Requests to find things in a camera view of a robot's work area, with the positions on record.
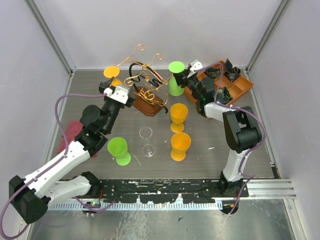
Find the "orange goblet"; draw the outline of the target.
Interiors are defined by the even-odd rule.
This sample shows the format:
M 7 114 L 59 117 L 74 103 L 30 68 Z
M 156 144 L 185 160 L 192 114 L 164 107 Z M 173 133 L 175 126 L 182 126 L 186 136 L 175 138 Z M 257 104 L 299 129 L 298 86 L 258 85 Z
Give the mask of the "orange goblet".
M 120 74 L 120 69 L 117 66 L 108 66 L 104 69 L 103 74 L 106 78 L 110 80 L 107 83 L 107 87 L 103 91 L 104 93 L 111 92 L 111 90 L 126 90 L 123 83 L 117 79 Z
M 186 152 L 191 145 L 191 137 L 185 132 L 175 133 L 171 138 L 171 158 L 180 162 L 185 159 Z
M 174 133 L 181 133 L 184 130 L 184 122 L 188 115 L 188 108 L 182 103 L 175 103 L 170 108 L 171 125 L 170 129 Z

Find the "green goblet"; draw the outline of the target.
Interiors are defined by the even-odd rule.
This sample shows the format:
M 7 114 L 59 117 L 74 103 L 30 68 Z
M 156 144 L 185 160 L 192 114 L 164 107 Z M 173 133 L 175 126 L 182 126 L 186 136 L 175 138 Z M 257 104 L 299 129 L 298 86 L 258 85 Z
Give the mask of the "green goblet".
M 114 137 L 107 144 L 107 150 L 115 158 L 120 166 L 126 166 L 131 161 L 131 155 L 128 152 L 128 145 L 124 138 Z
M 169 64 L 168 69 L 173 74 L 169 80 L 169 93 L 175 97 L 181 96 L 184 93 L 184 88 L 178 85 L 175 74 L 182 73 L 185 65 L 181 61 L 173 61 Z

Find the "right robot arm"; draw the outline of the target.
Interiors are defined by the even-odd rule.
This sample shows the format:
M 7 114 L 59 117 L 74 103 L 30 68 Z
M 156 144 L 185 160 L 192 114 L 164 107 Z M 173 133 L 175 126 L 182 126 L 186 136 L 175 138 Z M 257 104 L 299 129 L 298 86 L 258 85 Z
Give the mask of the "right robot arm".
M 209 80 L 197 78 L 196 72 L 185 69 L 173 74 L 179 87 L 187 87 L 196 99 L 196 110 L 203 117 L 223 123 L 226 143 L 230 149 L 227 163 L 220 173 L 218 185 L 220 193 L 231 197 L 241 189 L 244 167 L 249 155 L 262 143 L 261 122 L 249 106 L 243 108 L 224 105 L 224 97 L 219 89 L 209 88 Z

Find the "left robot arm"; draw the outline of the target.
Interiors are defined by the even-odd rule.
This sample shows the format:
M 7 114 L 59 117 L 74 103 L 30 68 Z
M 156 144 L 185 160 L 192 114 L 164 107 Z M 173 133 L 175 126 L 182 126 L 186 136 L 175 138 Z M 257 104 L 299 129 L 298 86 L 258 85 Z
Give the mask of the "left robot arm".
M 64 183 L 58 182 L 103 148 L 120 109 L 131 107 L 136 99 L 132 87 L 113 86 L 111 79 L 100 83 L 99 92 L 98 97 L 104 100 L 103 106 L 89 105 L 83 110 L 82 129 L 74 140 L 65 142 L 61 153 L 27 176 L 16 175 L 9 181 L 9 201 L 26 224 L 38 221 L 48 208 L 68 199 L 99 195 L 100 181 L 89 171 Z

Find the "dark rolled cloth in tray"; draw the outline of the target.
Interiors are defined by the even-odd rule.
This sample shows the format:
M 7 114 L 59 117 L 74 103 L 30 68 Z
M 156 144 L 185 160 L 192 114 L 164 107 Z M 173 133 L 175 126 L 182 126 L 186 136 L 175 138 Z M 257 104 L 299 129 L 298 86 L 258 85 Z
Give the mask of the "dark rolled cloth in tray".
M 204 73 L 210 78 L 217 78 L 221 75 L 221 69 L 219 67 L 209 67 L 207 68 Z

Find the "blue yellow patterned cloth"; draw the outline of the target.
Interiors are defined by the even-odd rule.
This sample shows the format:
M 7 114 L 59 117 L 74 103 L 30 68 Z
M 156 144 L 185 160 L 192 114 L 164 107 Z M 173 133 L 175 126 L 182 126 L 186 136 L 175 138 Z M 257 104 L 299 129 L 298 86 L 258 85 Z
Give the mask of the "blue yellow patterned cloth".
M 217 91 L 216 100 L 221 104 L 227 105 L 233 100 L 233 96 L 227 87 L 222 87 Z

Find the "wooden compartment tray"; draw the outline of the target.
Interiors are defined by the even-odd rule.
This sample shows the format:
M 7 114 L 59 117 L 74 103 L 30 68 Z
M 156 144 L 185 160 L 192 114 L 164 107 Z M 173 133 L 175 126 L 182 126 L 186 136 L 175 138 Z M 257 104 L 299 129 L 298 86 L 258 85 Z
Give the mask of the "wooden compartment tray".
M 210 91 L 212 89 L 216 89 L 218 87 L 218 85 L 220 85 L 219 88 L 227 87 L 230 94 L 233 97 L 233 100 L 227 104 L 229 106 L 229 105 L 234 104 L 237 100 L 239 100 L 246 93 L 248 93 L 252 89 L 254 84 L 252 82 L 250 82 L 249 80 L 247 80 L 243 75 L 241 75 L 241 73 L 240 73 L 240 77 L 237 80 L 235 80 L 234 82 L 231 82 L 224 75 L 225 62 L 221 61 L 220 63 L 221 64 L 216 64 L 216 65 L 212 66 L 214 68 L 220 68 L 221 75 L 219 77 L 216 77 L 216 78 L 208 77 L 205 74 L 205 71 L 203 71 L 197 75 L 197 78 L 199 81 L 205 80 L 205 82 L 203 84 L 205 85 L 205 88 L 208 91 Z

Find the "dark folded cloth in tray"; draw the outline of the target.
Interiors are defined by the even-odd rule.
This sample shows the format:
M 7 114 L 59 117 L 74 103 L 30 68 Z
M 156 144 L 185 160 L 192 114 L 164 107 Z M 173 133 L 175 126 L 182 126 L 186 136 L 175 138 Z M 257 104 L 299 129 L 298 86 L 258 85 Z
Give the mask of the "dark folded cloth in tray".
M 234 82 L 240 77 L 241 70 L 233 66 L 233 64 L 230 62 L 230 60 L 227 58 L 224 63 L 224 76 L 231 82 Z

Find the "red cloth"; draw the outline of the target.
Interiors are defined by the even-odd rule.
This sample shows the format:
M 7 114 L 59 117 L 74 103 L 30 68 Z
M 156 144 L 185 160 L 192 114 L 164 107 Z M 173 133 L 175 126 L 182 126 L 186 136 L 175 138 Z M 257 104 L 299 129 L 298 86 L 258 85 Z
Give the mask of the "red cloth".
M 72 142 L 75 139 L 75 137 L 80 133 L 82 128 L 83 128 L 83 125 L 80 123 L 79 120 L 70 121 L 68 123 L 67 129 L 65 130 L 67 142 L 68 143 Z M 57 153 L 60 154 L 65 150 L 65 148 L 66 148 L 66 143 L 65 143 L 64 136 L 62 136 Z

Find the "orange goblet front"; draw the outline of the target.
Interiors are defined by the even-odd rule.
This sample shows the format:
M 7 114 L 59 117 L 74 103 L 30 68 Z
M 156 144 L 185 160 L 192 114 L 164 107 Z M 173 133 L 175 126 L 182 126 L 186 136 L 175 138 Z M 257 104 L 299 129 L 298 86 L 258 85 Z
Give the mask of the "orange goblet front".
M 180 162 L 185 159 L 186 152 L 191 145 L 191 137 L 185 132 L 175 133 L 171 138 L 171 158 Z

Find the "clear champagne flute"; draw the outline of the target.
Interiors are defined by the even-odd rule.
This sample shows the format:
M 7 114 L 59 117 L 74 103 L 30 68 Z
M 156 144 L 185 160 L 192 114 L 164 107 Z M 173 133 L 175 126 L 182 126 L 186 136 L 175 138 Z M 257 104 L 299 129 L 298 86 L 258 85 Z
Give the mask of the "clear champagne flute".
M 142 154 L 145 157 L 152 157 L 155 154 L 155 147 L 151 144 L 151 137 L 153 135 L 153 130 L 148 127 L 142 127 L 139 130 L 139 136 L 141 137 L 143 147 L 142 147 Z

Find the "green goblet front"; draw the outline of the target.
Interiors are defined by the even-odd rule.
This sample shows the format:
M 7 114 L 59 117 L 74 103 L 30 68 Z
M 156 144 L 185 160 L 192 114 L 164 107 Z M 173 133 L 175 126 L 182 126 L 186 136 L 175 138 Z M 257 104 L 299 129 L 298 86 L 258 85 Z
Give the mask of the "green goblet front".
M 120 166 L 126 166 L 131 161 L 131 155 L 128 152 L 128 145 L 124 138 L 114 137 L 107 144 L 107 150 L 115 158 Z

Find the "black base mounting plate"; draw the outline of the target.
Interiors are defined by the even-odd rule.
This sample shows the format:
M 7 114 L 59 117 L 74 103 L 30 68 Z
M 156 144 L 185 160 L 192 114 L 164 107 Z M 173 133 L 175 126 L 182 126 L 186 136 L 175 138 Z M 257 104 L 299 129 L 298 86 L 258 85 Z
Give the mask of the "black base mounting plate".
M 102 198 L 105 203 L 183 204 L 214 203 L 215 198 L 235 198 L 241 186 L 225 189 L 216 179 L 101 179 L 95 193 L 78 195 L 79 199 Z

